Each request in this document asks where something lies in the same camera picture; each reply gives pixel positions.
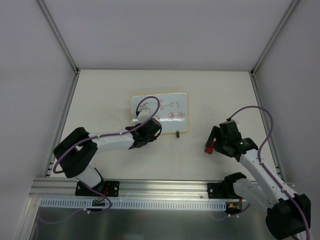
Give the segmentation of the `yellow framed whiteboard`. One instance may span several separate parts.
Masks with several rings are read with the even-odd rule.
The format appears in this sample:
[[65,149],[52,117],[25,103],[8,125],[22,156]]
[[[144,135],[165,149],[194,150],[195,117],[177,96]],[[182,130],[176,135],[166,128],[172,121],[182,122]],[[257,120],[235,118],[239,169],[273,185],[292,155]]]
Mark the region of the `yellow framed whiteboard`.
[[133,95],[129,98],[131,123],[138,123],[136,112],[157,111],[153,118],[162,125],[163,134],[186,133],[190,129],[189,96],[186,92],[172,92],[147,95]]

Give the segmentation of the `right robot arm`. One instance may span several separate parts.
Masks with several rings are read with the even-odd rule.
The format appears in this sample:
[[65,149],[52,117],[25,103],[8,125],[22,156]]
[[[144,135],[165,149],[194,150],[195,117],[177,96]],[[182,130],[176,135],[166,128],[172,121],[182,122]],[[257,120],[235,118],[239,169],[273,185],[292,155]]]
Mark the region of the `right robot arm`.
[[244,199],[259,210],[266,226],[277,240],[305,233],[309,240],[311,201],[305,194],[297,194],[261,159],[259,148],[250,138],[242,138],[233,120],[214,126],[205,144],[207,154],[217,152],[234,158],[255,179],[251,181],[241,172],[225,176],[221,183],[207,184],[208,197]]

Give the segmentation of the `red whiteboard eraser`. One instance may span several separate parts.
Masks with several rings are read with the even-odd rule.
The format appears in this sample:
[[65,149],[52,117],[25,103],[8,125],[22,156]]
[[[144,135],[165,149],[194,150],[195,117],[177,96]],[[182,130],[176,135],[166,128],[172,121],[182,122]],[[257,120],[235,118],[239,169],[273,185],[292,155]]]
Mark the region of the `red whiteboard eraser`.
[[211,145],[205,147],[204,152],[211,155],[214,152],[214,146],[215,142],[212,142]]

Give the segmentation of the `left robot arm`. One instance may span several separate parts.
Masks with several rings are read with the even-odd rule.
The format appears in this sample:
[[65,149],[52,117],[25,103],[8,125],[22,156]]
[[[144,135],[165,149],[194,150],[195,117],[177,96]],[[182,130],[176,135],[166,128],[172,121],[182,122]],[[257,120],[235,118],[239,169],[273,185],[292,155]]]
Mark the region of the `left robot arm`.
[[95,155],[113,150],[131,150],[141,148],[155,141],[162,132],[162,125],[151,118],[144,123],[127,126],[122,132],[92,135],[84,127],[72,131],[54,149],[53,155],[57,167],[67,178],[76,178],[94,196],[103,193],[105,180],[99,171],[90,166]]

